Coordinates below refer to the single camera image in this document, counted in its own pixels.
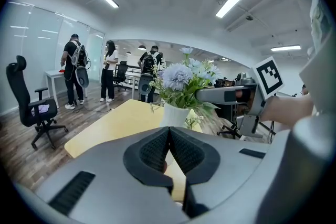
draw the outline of chair backrest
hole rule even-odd
[[[25,70],[27,63],[26,59],[20,55],[16,56],[16,60],[17,63],[10,63],[7,66],[6,75],[10,88],[19,104],[20,120],[23,125],[30,126],[28,124],[30,95],[23,77],[23,70]]]
[[[127,69],[128,69],[127,65],[118,65],[118,71],[116,77],[118,78],[119,81],[125,81]]]

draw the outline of yellow table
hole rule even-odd
[[[76,158],[98,144],[157,128],[162,116],[163,108],[160,107],[152,113],[149,104],[130,99],[77,134],[64,148]],[[193,130],[202,132],[199,124]],[[183,200],[185,176],[176,161],[168,166],[165,174],[174,181],[173,199]]]

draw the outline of black t-shirt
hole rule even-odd
[[[153,54],[156,53],[156,51],[155,50],[151,50],[150,53],[153,55]],[[142,61],[143,58],[145,58],[146,56],[147,56],[147,51],[140,57],[140,61]],[[162,55],[158,54],[156,56],[156,62],[157,62],[157,64],[159,64],[159,63],[162,64],[161,59],[162,59]]]
[[[69,41],[64,46],[64,51],[67,51],[70,56],[74,55],[74,52],[75,52],[76,49],[77,49],[77,46],[72,41]],[[66,71],[75,70],[75,68],[73,67],[73,65],[71,63],[71,58],[69,56],[67,57],[65,70]]]

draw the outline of backpack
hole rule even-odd
[[[75,67],[79,66],[85,67],[87,64],[87,56],[84,45],[79,46],[77,42],[74,40],[72,41],[72,43],[75,44],[77,47],[72,56],[68,55],[71,59],[72,65]]]
[[[149,73],[153,74],[152,67],[153,65],[158,65],[157,61],[157,55],[159,53],[156,51],[154,54],[151,54],[151,52],[147,52],[147,55],[143,58],[142,60],[142,65],[141,65],[141,74]]]

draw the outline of flower pot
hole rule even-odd
[[[169,104],[164,104],[163,107],[163,117],[160,122],[160,127],[164,126],[174,126],[183,127],[185,119],[187,118],[190,109],[180,109]],[[171,165],[174,161],[174,157],[170,151],[168,151],[166,156],[167,165]]]

